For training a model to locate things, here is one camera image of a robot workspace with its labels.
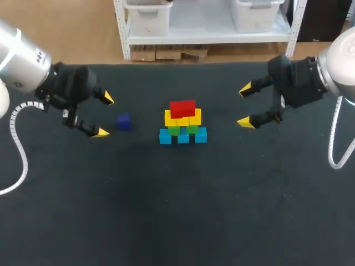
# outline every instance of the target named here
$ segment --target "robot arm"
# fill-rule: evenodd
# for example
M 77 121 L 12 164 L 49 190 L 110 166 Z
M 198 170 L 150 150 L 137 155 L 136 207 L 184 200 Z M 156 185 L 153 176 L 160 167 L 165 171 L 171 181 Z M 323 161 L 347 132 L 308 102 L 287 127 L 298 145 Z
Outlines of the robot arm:
M 86 66 L 52 64 L 50 54 L 38 47 L 19 29 L 0 19 L 0 118 L 9 107 L 8 89 L 34 92 L 43 101 L 44 111 L 52 106 L 63 112 L 63 124 L 89 137 L 108 135 L 105 130 L 78 120 L 80 103 L 90 97 L 106 105 L 114 103 L 109 93 L 97 85 L 96 75 Z
M 291 62 L 284 55 L 268 62 L 268 75 L 252 80 L 239 91 L 242 97 L 259 93 L 273 85 L 273 103 L 269 111 L 254 114 L 238 123 L 258 129 L 271 121 L 282 121 L 286 106 L 298 108 L 323 98 L 330 91 L 355 103 L 355 27 L 341 34 L 317 58 Z

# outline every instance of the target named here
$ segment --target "white storage bin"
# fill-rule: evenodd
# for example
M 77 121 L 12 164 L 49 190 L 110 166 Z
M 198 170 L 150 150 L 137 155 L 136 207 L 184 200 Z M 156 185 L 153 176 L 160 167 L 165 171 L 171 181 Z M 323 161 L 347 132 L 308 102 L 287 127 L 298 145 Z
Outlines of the white storage bin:
M 268 32 L 275 22 L 280 4 L 285 0 L 232 0 L 233 20 L 237 32 Z
M 164 36 L 169 32 L 170 8 L 165 0 L 131 0 L 125 3 L 135 36 Z

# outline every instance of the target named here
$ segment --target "small blue cube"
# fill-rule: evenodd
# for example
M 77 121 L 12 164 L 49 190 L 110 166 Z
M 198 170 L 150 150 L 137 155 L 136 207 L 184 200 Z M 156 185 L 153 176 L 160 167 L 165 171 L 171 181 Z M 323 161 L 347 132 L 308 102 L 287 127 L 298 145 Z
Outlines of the small blue cube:
M 195 143 L 207 142 L 207 128 L 199 127 L 199 131 L 195 134 Z
M 159 132 L 159 143 L 162 145 L 171 144 L 171 136 L 169 135 L 168 129 L 161 129 Z
M 187 133 L 187 130 L 185 127 L 180 128 L 180 135 L 177 136 L 177 142 L 178 142 L 178 144 L 190 142 L 190 135 Z
M 129 119 L 128 114 L 118 116 L 117 127 L 119 130 L 123 130 L 123 131 L 131 129 L 131 120 Z

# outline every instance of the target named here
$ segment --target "white cable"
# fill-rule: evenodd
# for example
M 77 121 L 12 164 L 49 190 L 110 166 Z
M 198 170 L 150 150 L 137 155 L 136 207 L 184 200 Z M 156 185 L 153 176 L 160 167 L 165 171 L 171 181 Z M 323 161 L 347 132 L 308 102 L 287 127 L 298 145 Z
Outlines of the white cable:
M 16 117 L 17 117 L 18 113 L 26 107 L 35 107 L 35 108 L 38 108 L 41 110 L 44 109 L 42 103 L 39 103 L 37 101 L 28 101 L 26 103 L 21 103 L 20 105 L 18 105 L 15 108 L 15 110 L 13 110 L 13 112 L 11 114 L 11 118 L 10 118 L 10 132 L 11 132 L 11 136 L 13 138 L 13 141 L 15 142 L 17 149 L 21 155 L 23 170 L 22 170 L 21 177 L 19 178 L 19 180 L 15 184 L 13 184 L 12 186 L 10 186 L 4 190 L 0 190 L 0 196 L 4 195 L 6 193 L 9 193 L 9 192 L 15 190 L 16 188 L 18 188 L 19 185 L 21 185 L 22 182 L 25 180 L 27 172 L 28 172 L 28 161 L 27 161 L 26 153 L 24 152 L 22 144 L 21 144 L 20 140 L 18 139 L 18 136 L 16 133 L 16 127 L 15 127 Z
M 339 111 L 340 111 L 340 107 L 342 105 L 342 99 L 343 99 L 342 96 L 338 98 L 337 105 L 335 107 L 333 123 L 332 123 L 332 128 L 331 128 L 331 135 L 330 135 L 330 138 L 329 138 L 329 148 L 328 148 L 328 161 L 329 161 L 329 164 L 331 165 L 331 167 L 333 169 L 336 169 L 336 170 L 340 169 L 340 168 L 342 168 L 344 166 L 344 164 L 349 159 L 350 155 L 353 153 L 353 151 L 355 149 L 355 139 L 354 139 L 351 142 L 351 144 L 349 145 L 348 149 L 346 150 L 345 154 L 343 155 L 343 157 L 341 158 L 339 163 L 335 163 L 334 162 L 334 160 L 333 160 L 334 137 L 335 137 L 335 130 L 336 130 L 336 127 L 337 127 Z

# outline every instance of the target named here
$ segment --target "green block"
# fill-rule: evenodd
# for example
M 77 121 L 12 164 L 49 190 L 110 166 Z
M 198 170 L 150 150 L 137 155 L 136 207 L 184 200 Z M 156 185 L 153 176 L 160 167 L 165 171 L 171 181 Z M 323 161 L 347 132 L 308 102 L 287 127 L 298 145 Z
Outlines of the green block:
M 168 127 L 170 136 L 179 136 L 180 135 L 180 127 L 179 126 L 169 126 Z
M 188 134 L 197 134 L 197 132 L 199 132 L 199 126 L 188 126 L 186 130 Z

